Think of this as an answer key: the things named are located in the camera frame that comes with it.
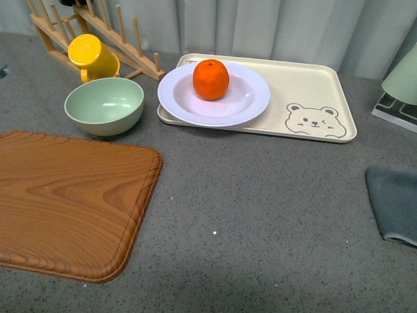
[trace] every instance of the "bear face drawing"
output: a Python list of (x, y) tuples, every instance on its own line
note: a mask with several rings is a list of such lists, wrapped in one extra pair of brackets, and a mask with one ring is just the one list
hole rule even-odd
[(346, 135), (346, 128), (338, 120), (339, 113), (333, 108), (305, 108), (298, 103), (290, 103), (287, 110), (290, 114), (285, 126), (292, 132), (337, 138)]

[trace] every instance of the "cup handle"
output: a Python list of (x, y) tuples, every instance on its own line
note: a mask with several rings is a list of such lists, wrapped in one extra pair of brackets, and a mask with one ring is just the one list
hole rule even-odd
[(81, 81), (83, 83), (88, 83), (89, 82), (89, 77), (88, 77), (87, 70), (81, 70), (80, 75), (81, 75)]

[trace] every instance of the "wooden cutting board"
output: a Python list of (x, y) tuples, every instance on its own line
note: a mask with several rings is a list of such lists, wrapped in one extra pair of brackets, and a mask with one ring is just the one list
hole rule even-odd
[(0, 266), (103, 283), (125, 268), (162, 169), (154, 149), (0, 135)]

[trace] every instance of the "gray countertop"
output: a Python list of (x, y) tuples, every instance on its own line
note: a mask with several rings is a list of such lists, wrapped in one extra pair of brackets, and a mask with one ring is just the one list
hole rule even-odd
[[(160, 53), (161, 68), (179, 57)], [(0, 312), (415, 311), (417, 250), (382, 239), (365, 181), (368, 166), (417, 171), (417, 134), (371, 115), (380, 81), (339, 77), (358, 129), (349, 143), (167, 125), (158, 82), (144, 75), (134, 78), (145, 91), (139, 123), (97, 138), (65, 115), (79, 77), (38, 37), (0, 33), (0, 61), (0, 132), (141, 145), (164, 158), (115, 280), (2, 268)]]

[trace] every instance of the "green bowl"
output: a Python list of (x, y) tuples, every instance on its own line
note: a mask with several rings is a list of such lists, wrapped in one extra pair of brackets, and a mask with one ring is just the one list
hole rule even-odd
[(132, 128), (142, 115), (143, 89), (126, 78), (101, 78), (74, 89), (65, 113), (92, 135), (113, 136)]

